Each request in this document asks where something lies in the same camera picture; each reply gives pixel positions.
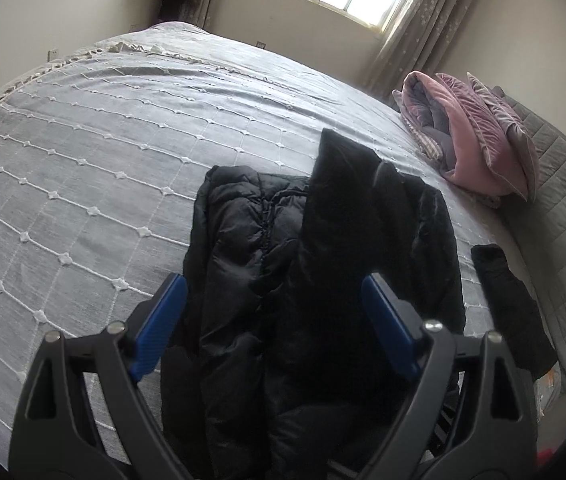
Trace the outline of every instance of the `gray bedspread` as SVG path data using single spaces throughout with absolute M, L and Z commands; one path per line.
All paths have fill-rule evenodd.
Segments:
M 504 96 L 502 89 L 495 90 Z M 541 186 L 534 204 L 509 197 L 502 213 L 530 268 L 559 356 L 561 388 L 566 392 L 566 136 L 514 99 L 504 97 L 533 135 Z
M 442 190 L 455 228 L 468 323 L 492 328 L 470 260 L 496 242 L 530 280 L 495 213 L 429 167 L 384 104 L 271 52 L 180 23 L 112 38 L 0 90 L 0 461 L 45 331 L 98 332 L 180 271 L 192 206 L 212 165 L 309 174 L 333 128 Z M 140 384 L 160 413 L 157 370 Z M 109 452 L 124 452 L 98 382 Z

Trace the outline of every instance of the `pink velvet pillow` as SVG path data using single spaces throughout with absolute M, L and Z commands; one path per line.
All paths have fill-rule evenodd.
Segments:
M 454 94 L 468 116 L 481 146 L 481 153 L 492 174 L 511 192 L 527 200 L 528 184 L 519 159 L 486 103 L 470 86 L 456 77 L 448 74 L 437 74 L 437 76 Z
M 540 183 L 540 169 L 538 165 L 537 149 L 528 135 L 521 119 L 514 110 L 501 98 L 494 95 L 486 85 L 468 72 L 470 85 L 476 95 L 484 101 L 505 132 L 506 139 L 514 150 L 519 164 L 525 174 L 528 186 L 528 199 L 534 202 L 537 197 L 537 189 Z
M 457 163 L 454 170 L 442 173 L 445 179 L 456 186 L 487 196 L 511 193 L 510 188 L 487 167 L 470 120 L 454 94 L 445 85 L 422 72 L 409 73 L 403 83 L 404 90 L 409 78 L 417 78 L 432 98 L 442 105 L 448 116 Z

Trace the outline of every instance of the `pillow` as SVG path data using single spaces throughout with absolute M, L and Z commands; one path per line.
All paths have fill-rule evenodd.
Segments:
M 528 184 L 519 159 L 486 103 L 456 77 L 448 74 L 437 74 L 437 76 L 454 94 L 470 119 L 481 152 L 492 174 L 505 182 L 512 192 L 527 200 Z
M 434 130 L 441 128 L 438 131 L 438 139 L 443 139 L 445 135 L 452 138 L 455 165 L 451 170 L 441 171 L 447 181 L 487 196 L 503 196 L 512 192 L 487 167 L 470 120 L 457 98 L 445 85 L 422 72 L 410 72 L 403 82 L 401 95 L 403 104 L 412 117 L 419 121 L 419 117 L 410 109 L 411 107 L 422 111 L 423 123 L 420 123 L 419 127 L 423 133 L 431 137 Z M 436 122 L 426 123 L 425 119 Z M 433 127 L 424 130 L 423 126 Z M 441 145 L 441 148 L 446 158 L 446 147 Z
M 534 202 L 540 183 L 537 150 L 518 115 L 501 98 L 497 97 L 479 79 L 468 72 L 468 79 L 474 92 L 486 103 L 497 120 L 511 147 L 514 149 L 528 186 L 528 199 Z

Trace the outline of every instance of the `blue gripper pad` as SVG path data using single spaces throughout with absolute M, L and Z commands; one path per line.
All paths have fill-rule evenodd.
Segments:
M 134 360 L 127 370 L 136 382 L 154 371 L 187 299 L 185 278 L 170 274 L 152 299 L 141 301 L 127 318 L 128 334 L 135 343 Z
M 409 382 L 415 380 L 421 373 L 421 317 L 410 303 L 396 297 L 380 274 L 363 280 L 361 303 L 392 368 Z

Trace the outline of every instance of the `folded blanket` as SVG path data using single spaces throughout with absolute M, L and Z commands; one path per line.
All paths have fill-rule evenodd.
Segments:
M 454 83 L 463 85 L 458 80 Z M 485 105 L 480 107 L 468 98 L 459 100 L 455 94 L 458 84 L 411 72 L 405 78 L 403 91 L 395 92 L 394 97 L 405 122 L 417 132 L 422 148 L 423 138 L 428 137 L 441 150 L 439 169 L 449 182 L 490 197 L 526 190 L 519 161 L 500 127 Z M 470 88 L 467 90 L 465 97 L 474 96 Z M 474 112 L 483 111 L 487 116 L 477 121 Z M 490 120 L 494 128 L 484 131 L 484 126 L 491 125 Z

